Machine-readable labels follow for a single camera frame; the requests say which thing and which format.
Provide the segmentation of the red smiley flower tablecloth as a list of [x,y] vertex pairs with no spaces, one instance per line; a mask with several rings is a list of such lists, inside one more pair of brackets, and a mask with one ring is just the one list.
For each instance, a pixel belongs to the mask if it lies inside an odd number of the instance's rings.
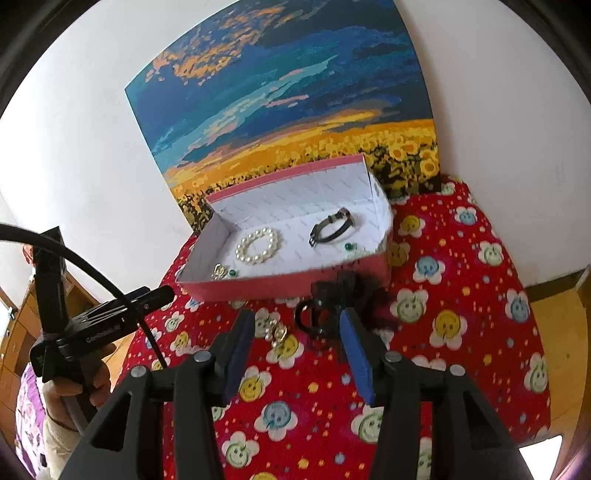
[[[415,364],[464,367],[518,442],[548,431],[547,363],[528,295],[491,222],[460,179],[437,193],[392,201],[388,244],[393,302],[378,328],[391,350]],[[304,296],[198,301],[177,285],[191,237],[163,277],[175,298],[147,319],[157,340],[133,337],[123,369],[179,364],[228,330],[239,308],[256,314],[256,335],[238,395],[213,411],[228,479],[363,479],[382,419],[356,391],[338,344],[297,329]],[[264,329],[277,320],[287,338],[276,348]]]

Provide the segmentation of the brown strap wristwatch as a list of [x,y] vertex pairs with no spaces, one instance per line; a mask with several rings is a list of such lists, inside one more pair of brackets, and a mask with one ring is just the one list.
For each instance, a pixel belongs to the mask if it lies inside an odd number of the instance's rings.
[[308,244],[315,248],[318,244],[327,244],[342,237],[349,229],[355,226],[353,214],[349,209],[342,207],[334,214],[331,214],[311,228],[308,236]]

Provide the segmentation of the gold pearl brooch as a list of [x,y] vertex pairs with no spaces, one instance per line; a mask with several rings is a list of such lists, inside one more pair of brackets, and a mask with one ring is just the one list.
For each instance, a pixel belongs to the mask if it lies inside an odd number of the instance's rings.
[[226,277],[229,278],[236,278],[238,276],[238,270],[232,268],[231,266],[216,263],[213,267],[213,271],[211,273],[211,278],[213,280],[222,280]]

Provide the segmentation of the pink cardboard box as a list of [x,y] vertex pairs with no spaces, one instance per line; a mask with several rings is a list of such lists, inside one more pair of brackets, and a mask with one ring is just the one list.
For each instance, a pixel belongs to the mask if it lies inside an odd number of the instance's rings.
[[[312,162],[252,179],[207,197],[211,220],[198,234],[179,284],[198,301],[307,295],[341,271],[390,281],[388,241],[394,213],[363,155]],[[312,248],[315,224],[345,207],[355,226]],[[356,243],[347,252],[346,242]],[[238,270],[213,280],[216,263]]]

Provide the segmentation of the sunflower field painting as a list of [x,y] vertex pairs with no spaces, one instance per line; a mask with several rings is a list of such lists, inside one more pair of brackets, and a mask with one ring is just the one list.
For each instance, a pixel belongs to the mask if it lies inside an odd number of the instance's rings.
[[181,35],[126,86],[190,227],[212,193],[360,154],[389,198],[438,192],[435,120],[391,1],[238,1]]

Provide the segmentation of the black hair claw with mesh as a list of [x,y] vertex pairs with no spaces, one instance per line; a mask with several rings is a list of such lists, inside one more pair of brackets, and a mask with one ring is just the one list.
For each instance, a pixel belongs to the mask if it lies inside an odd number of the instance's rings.
[[346,308],[358,314],[363,326],[374,329],[390,322],[391,292],[376,277],[353,271],[339,272],[334,280],[311,284],[311,297],[294,309],[298,330],[314,341],[339,339],[339,315]]

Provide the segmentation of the wooden furniture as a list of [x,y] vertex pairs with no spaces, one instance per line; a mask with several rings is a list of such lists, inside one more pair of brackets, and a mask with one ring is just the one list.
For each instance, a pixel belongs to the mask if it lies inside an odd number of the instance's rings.
[[536,479],[583,476],[590,454],[590,270],[532,288],[548,365],[550,426],[527,449]]

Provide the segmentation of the gold pearl earring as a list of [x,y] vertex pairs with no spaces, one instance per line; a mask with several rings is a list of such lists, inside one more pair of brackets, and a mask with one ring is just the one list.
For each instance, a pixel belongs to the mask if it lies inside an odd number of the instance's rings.
[[283,344],[287,338],[288,329],[283,322],[273,320],[264,329],[264,339],[270,342],[271,347],[276,348]]

